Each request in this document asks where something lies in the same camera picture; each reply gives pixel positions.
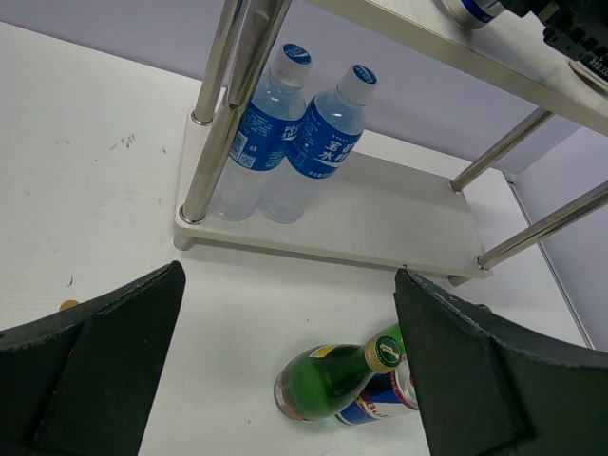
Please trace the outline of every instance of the qr code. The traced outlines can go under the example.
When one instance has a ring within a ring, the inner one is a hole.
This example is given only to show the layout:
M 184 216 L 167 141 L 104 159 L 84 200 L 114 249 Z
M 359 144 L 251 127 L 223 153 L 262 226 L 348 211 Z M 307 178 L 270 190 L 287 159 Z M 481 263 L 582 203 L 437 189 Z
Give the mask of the qr code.
M 240 131 L 237 132 L 235 136 L 235 140 L 232 141 L 232 146 L 230 147 L 230 156 L 238 161 L 241 152 L 245 148 L 245 144 L 247 143 L 248 138 L 243 135 Z
M 245 168 L 251 168 L 255 162 L 256 162 L 256 159 L 254 157 L 252 157 L 251 155 L 247 155 L 247 154 L 241 154 L 240 158 L 238 159 L 238 164 L 240 164 L 241 166 L 244 166 Z

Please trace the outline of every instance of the green bottle cap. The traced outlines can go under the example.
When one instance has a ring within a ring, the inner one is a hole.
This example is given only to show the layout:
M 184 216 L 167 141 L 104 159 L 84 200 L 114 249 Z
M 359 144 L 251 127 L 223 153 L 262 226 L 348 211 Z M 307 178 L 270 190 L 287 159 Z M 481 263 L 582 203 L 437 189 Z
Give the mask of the green bottle cap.
M 388 335 L 378 335 L 365 345 L 365 359 L 370 369 L 377 373 L 393 371 L 402 357 L 395 339 Z

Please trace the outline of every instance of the white bottle cap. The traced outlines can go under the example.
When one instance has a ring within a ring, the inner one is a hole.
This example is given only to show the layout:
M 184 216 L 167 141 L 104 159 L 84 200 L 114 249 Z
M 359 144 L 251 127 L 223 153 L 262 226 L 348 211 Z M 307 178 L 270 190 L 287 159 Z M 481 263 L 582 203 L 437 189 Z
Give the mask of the white bottle cap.
M 378 85 L 378 79 L 366 66 L 353 65 L 338 83 L 338 92 L 354 105 L 365 106 Z
M 312 66 L 313 59 L 305 48 L 286 43 L 276 54 L 270 72 L 285 86 L 302 88 Z

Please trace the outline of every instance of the wall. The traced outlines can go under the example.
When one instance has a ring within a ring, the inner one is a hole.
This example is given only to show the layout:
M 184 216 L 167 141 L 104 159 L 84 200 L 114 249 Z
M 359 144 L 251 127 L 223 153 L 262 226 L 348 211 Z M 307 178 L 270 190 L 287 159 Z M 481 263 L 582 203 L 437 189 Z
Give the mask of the wall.
M 0 20 L 200 78 L 222 4 L 220 0 L 4 0 Z M 350 64 L 363 63 L 380 81 L 368 110 L 370 129 L 469 160 L 535 107 L 301 0 L 294 0 L 281 31 L 279 42 L 286 40 L 313 55 L 308 96 L 332 86 Z M 578 128 L 565 119 L 554 119 L 499 167 L 517 174 Z
M 608 138 L 582 128 L 516 179 L 537 221 L 608 178 Z M 608 352 L 608 206 L 548 238 L 543 246 L 597 349 Z

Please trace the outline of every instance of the lower shelf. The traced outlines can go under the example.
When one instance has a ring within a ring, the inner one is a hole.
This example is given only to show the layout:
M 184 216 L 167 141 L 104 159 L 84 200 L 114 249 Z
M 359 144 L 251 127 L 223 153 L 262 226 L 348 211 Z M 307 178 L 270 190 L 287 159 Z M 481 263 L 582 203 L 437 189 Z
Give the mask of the lower shelf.
M 368 131 L 296 223 L 275 223 L 259 211 L 244 221 L 208 214 L 199 225 L 185 223 L 179 208 L 210 129 L 187 116 L 175 212 L 178 234 L 319 259 L 487 276 L 475 263 L 484 246 L 465 196 L 452 192 L 447 178 L 398 163 L 408 160 L 409 149 L 419 155 L 421 147 Z M 441 156 L 428 153 L 434 160 Z

